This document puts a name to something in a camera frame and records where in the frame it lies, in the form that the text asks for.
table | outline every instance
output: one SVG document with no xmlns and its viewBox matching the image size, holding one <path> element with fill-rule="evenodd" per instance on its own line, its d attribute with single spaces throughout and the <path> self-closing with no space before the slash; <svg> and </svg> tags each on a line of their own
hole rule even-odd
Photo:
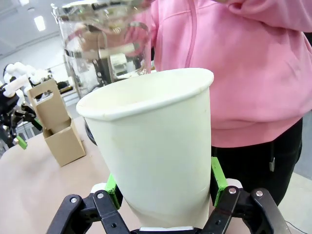
<svg viewBox="0 0 312 234">
<path fill-rule="evenodd" d="M 67 195 L 85 198 L 93 185 L 106 182 L 109 170 L 97 146 L 87 137 L 83 119 L 76 118 L 75 124 L 87 155 L 62 168 L 42 134 L 29 139 L 25 151 L 15 146 L 0 159 L 1 233 L 44 234 Z M 125 201 L 120 213 L 130 230 L 140 227 Z M 94 223 L 88 232 L 104 233 L 100 222 Z M 227 234 L 249 234 L 249 231 L 240 219 L 233 218 Z"/>
</svg>

hoodie zipper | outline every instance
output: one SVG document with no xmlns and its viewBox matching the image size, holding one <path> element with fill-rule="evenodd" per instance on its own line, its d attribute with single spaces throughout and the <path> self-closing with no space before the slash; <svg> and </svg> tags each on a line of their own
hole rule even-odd
<svg viewBox="0 0 312 234">
<path fill-rule="evenodd" d="M 188 53 L 188 55 L 186 57 L 185 67 L 190 67 L 191 58 L 192 58 L 194 45 L 195 45 L 196 33 L 197 33 L 197 15 L 196 15 L 196 7 L 195 7 L 195 2 L 194 1 L 195 0 L 189 0 L 193 30 L 192 30 L 191 46 L 190 46 L 189 53 Z"/>
</svg>

glass pitcher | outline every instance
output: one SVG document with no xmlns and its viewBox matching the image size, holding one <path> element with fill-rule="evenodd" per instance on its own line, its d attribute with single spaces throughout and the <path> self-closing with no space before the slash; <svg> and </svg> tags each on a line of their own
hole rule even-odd
<svg viewBox="0 0 312 234">
<path fill-rule="evenodd" d="M 52 4 L 79 96 L 151 72 L 154 0 L 84 0 Z"/>
</svg>

green gripper pad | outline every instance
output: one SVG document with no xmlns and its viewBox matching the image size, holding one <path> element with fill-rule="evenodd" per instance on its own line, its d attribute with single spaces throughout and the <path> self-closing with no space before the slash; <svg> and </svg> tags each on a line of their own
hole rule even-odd
<svg viewBox="0 0 312 234">
<path fill-rule="evenodd" d="M 22 149 L 26 150 L 26 148 L 27 148 L 27 142 L 24 141 L 20 136 L 17 136 L 16 139 L 19 140 L 19 146 L 20 146 Z"/>
<path fill-rule="evenodd" d="M 40 126 L 42 126 L 42 124 L 40 123 L 39 119 L 35 119 L 35 121 L 36 121 Z"/>
<path fill-rule="evenodd" d="M 228 182 L 223 174 L 221 165 L 217 157 L 211 157 L 211 183 L 210 194 L 216 207 L 222 196 L 224 189 L 228 186 Z"/>
<path fill-rule="evenodd" d="M 119 210 L 121 207 L 123 196 L 122 196 L 112 174 L 110 174 L 110 176 L 108 177 L 108 181 L 106 183 L 105 191 L 108 192 L 108 194 L 110 195 L 111 199 L 113 200 L 113 202 L 116 206 L 116 209 Z"/>
</svg>

ceiling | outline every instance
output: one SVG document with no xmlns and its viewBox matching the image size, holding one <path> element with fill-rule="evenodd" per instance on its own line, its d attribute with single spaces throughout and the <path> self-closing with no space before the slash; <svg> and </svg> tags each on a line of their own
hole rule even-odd
<svg viewBox="0 0 312 234">
<path fill-rule="evenodd" d="M 51 4 L 62 5 L 73 0 L 0 0 L 0 59 L 26 46 L 56 36 L 59 28 L 51 14 Z M 39 32 L 34 18 L 43 16 L 46 29 Z"/>
</svg>

